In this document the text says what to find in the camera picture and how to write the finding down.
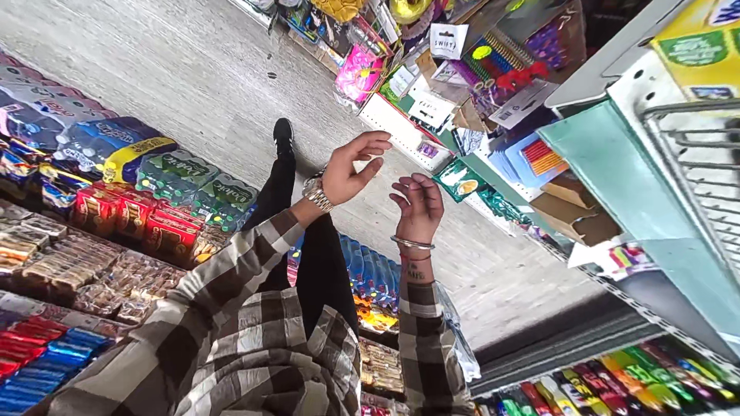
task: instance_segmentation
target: plastic-wrapped water bottles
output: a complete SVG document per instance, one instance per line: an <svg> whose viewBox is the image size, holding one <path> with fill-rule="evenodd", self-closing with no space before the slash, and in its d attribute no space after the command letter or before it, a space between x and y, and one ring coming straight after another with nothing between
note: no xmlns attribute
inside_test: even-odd
<svg viewBox="0 0 740 416"><path fill-rule="evenodd" d="M173 207L189 203L195 191L218 174L218 168L187 150L145 156L136 172L137 190L149 190Z"/></svg>
<svg viewBox="0 0 740 416"><path fill-rule="evenodd" d="M206 224L220 225L224 232L234 231L254 211L249 208L257 193L255 188L222 172L196 191L190 214L205 219Z"/></svg>
<svg viewBox="0 0 740 416"><path fill-rule="evenodd" d="M54 158L76 160L84 172L89 172L93 168L102 171L106 159L117 150L161 135L158 130L135 117L80 121L74 123L63 134L56 136L58 148L54 152ZM158 147L149 152L161 153L170 150L174 150L172 146Z"/></svg>

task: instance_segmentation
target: red snack box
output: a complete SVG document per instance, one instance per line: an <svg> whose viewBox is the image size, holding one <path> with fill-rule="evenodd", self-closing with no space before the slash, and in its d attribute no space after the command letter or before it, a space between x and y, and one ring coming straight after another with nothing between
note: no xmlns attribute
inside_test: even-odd
<svg viewBox="0 0 740 416"><path fill-rule="evenodd" d="M118 216L118 232L141 240L144 238L147 220L157 207L157 200L144 192L136 190L122 192L119 195L121 206L119 208L120 215Z"/></svg>
<svg viewBox="0 0 740 416"><path fill-rule="evenodd" d="M151 214L142 246L151 255L170 263L186 264L198 230L180 222Z"/></svg>
<svg viewBox="0 0 740 416"><path fill-rule="evenodd" d="M101 237L115 229L121 198L103 189L87 187L77 191L72 223Z"/></svg>
<svg viewBox="0 0 740 416"><path fill-rule="evenodd" d="M186 227L201 229L204 221L190 215L189 210L183 210L169 205L166 201L159 201L156 211L157 215L172 221L182 223Z"/></svg>

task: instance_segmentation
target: pink package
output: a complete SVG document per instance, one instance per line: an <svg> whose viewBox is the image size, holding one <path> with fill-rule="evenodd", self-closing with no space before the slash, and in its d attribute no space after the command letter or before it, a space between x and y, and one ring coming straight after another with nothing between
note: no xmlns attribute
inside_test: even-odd
<svg viewBox="0 0 740 416"><path fill-rule="evenodd" d="M344 65L339 69L334 85L345 97L361 103L367 98L368 91L375 85L382 73L383 60L372 52L364 52L357 45L347 56Z"/></svg>

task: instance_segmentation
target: blue wrapper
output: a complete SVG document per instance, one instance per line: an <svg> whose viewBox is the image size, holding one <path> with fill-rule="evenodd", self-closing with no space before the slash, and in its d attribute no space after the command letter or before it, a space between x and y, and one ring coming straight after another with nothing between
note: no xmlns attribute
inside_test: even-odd
<svg viewBox="0 0 740 416"><path fill-rule="evenodd" d="M83 366L87 360L84 358L76 357L74 355L59 354L57 352L46 351L39 357L44 360L52 361L53 363L66 364L68 366Z"/></svg>
<svg viewBox="0 0 740 416"><path fill-rule="evenodd" d="M23 412L38 401L0 397L0 412Z"/></svg>
<svg viewBox="0 0 740 416"><path fill-rule="evenodd" d="M39 390L41 392L51 393L56 390L61 381L42 380L41 378L13 376L6 382L6 386L19 386L27 389Z"/></svg>
<svg viewBox="0 0 740 416"><path fill-rule="evenodd" d="M87 360L93 354L93 349L88 346L75 345L73 343L63 342L60 340L51 341L47 346L47 351L56 354L71 355L73 357Z"/></svg>
<svg viewBox="0 0 740 416"><path fill-rule="evenodd" d="M67 378L67 375L63 372L54 372L50 370L42 370L42 369L30 369L28 367L22 368L20 371L18 371L17 374L19 377L31 377L31 378L40 378L42 380L48 380L48 381L58 381L61 383L65 378Z"/></svg>
<svg viewBox="0 0 740 416"><path fill-rule="evenodd" d="M71 373L76 372L79 370L80 366L77 364L69 364L69 363L59 363L58 361L50 360L49 358L42 358L39 360L34 360L28 363L26 366L29 369L41 369L41 370L50 370L54 372L63 372L66 375L70 375Z"/></svg>
<svg viewBox="0 0 740 416"><path fill-rule="evenodd" d="M93 331L82 328L70 328L66 336L70 338L70 343L74 343L71 341L72 339L82 340L85 343L96 346L103 346L111 342L111 339L104 335L96 334Z"/></svg>

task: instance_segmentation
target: person's left hand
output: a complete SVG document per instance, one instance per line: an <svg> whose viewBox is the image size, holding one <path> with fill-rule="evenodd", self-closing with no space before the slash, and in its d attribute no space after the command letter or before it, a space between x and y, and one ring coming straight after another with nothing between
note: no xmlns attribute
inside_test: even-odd
<svg viewBox="0 0 740 416"><path fill-rule="evenodd" d="M354 171L352 162L369 161L373 155L382 155L393 147L388 142L390 138L387 132L365 132L334 150L321 178L321 187L329 202L335 206L344 204L363 190L380 170L383 158L373 159L359 173Z"/></svg>

